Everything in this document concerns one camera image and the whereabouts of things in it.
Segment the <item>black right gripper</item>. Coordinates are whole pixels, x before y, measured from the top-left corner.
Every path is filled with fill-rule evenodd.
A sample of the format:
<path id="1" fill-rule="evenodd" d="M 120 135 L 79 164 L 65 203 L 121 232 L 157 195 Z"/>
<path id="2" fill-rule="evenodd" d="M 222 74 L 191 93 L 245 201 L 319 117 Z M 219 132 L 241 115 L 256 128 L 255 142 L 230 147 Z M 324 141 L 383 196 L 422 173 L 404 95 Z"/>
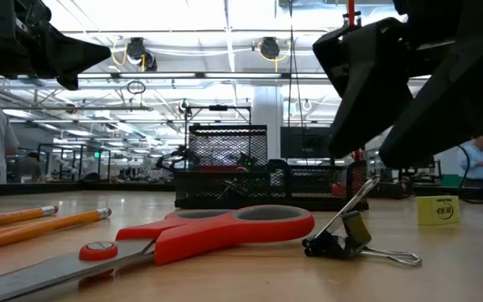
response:
<path id="1" fill-rule="evenodd" d="M 483 0 L 393 3 L 405 23 L 337 29 L 313 52 L 341 98 L 330 153 L 342 157 L 394 124 L 380 156 L 405 168 L 483 134 Z M 442 63 L 412 100 L 405 63 L 424 61 Z"/>

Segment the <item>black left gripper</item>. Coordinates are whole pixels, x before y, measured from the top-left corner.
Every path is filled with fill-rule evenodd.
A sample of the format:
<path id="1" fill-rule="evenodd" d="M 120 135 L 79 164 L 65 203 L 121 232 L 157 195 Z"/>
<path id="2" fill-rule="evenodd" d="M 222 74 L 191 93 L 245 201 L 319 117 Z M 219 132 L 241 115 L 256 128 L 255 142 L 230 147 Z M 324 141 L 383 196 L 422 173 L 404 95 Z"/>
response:
<path id="1" fill-rule="evenodd" d="M 34 36 L 34 29 L 50 20 L 51 11 L 40 0 L 0 0 L 0 76 L 36 73 L 77 90 L 78 75 L 111 56 L 108 47 L 67 37 L 54 27 Z"/>

